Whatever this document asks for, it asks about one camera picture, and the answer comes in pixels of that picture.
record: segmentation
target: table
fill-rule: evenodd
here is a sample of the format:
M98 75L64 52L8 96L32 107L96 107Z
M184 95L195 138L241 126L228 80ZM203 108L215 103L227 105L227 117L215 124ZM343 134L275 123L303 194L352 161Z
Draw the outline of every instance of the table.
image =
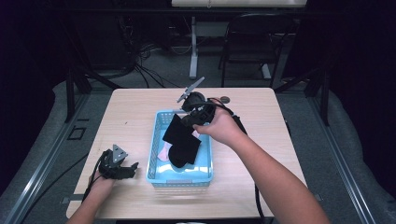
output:
M229 96L231 108L249 136L279 160L304 183L304 175L291 143L274 91L268 88L202 88L205 97ZM89 176L102 152L113 144L129 156L122 166L139 162L133 179L116 182L97 218L175 219L259 217L255 204L254 182L236 154L212 140L214 177L210 186L184 191L155 189L146 180L151 135L158 110L180 109L176 100L182 89L115 90L93 141L75 194L83 194ZM79 207L72 201L67 209L71 217ZM273 214L262 199L267 217Z
M172 0L172 7L291 7L303 8L307 0ZM195 17L191 20L191 63L190 63L190 79L196 79L198 66L198 50L196 48L196 28L199 25L195 21ZM219 30L224 30L226 25L216 26L216 34Z

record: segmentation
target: gray carpet floor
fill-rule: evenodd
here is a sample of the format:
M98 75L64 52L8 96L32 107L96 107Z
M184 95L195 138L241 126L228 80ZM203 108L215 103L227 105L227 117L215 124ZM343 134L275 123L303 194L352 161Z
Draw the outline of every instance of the gray carpet floor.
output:
M219 48L206 47L203 44L199 50L198 77L205 77L205 81L200 87L219 87L220 70L217 69ZM287 55L282 57L281 60L285 62ZM159 76L177 84L179 87L184 88L192 83L189 79L190 53L177 54L173 51L154 50L151 52L150 57L143 61L143 66L156 71ZM151 77L147 76L147 79L150 88L160 88ZM145 80L136 71L127 76L111 80L125 88L147 87ZM35 169L42 162L43 157L54 147L54 143L59 141L59 133L64 132L64 139L59 145L59 153L56 155L55 163L51 165L50 172L42 186L40 186L37 196L41 195L43 190L64 170L82 158L91 149L93 139L106 110L107 102L110 99L111 91L96 80L92 79L90 82L93 86L91 94L84 96L76 91L76 99L78 102L84 102L84 104L70 125L71 127L85 130L79 140L70 139L70 137L73 138L70 135L72 132L64 130L64 120L66 118L65 84L61 83L54 88L56 102L49 118L21 169L0 198L1 223L7 221ZM174 88L175 85L170 82L165 81L164 85ZM276 86L281 83L278 78ZM316 119L315 114L318 112L311 103L317 100L304 97L304 85L304 83L300 83L286 92L277 94L276 97L282 113L290 126L291 140L302 166L307 185L321 199L320 204L332 223L362 223L345 182L337 169L331 145L321 128L320 120ZM267 87L268 81L226 82L226 87L239 86ZM333 94L330 96L329 121L330 130L342 150L347 165L361 190L363 199L373 215L374 222L369 223L396 223L396 202L378 186L372 173L362 161L359 137L341 103ZM65 211L67 203L65 203L64 199L73 194L84 161L75 165L43 194L43 197L29 212L24 223L66 222ZM97 220L95 223L115 223L115 221Z

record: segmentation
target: chair seat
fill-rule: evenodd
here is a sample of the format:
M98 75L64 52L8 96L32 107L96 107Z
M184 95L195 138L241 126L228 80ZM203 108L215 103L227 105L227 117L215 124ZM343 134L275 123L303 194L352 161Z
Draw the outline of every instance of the chair seat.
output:
M268 36L232 36L229 38L229 63L274 63L276 55Z

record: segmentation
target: person's right arm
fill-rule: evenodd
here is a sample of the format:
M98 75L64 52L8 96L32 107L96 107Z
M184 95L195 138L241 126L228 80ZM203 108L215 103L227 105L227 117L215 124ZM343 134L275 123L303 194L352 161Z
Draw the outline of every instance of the person's right arm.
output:
M227 111L218 108L209 125L193 127L239 156L280 223L330 223L303 182L244 134Z

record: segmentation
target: wire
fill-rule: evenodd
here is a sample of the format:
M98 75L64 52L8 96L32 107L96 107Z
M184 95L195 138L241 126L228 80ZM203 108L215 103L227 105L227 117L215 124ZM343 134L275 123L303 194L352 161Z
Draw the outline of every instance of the wire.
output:
M86 157L88 157L88 154L85 154L83 157L81 157L78 161L76 161L74 164L72 164L71 166L69 166L69 168L67 168L63 173L61 173L55 180L53 180L49 186L43 190L43 192L37 197L37 199L32 203L32 205L29 207L29 209L27 210L26 214L23 216L23 219L21 220L21 223L24 222L24 220L29 216L29 214L32 212L33 208L35 207L35 205L38 203L38 201L40 201L40 199L47 193L47 191L60 179L62 178L67 172L69 172L72 168L74 168L79 162L81 162L82 160L84 160Z

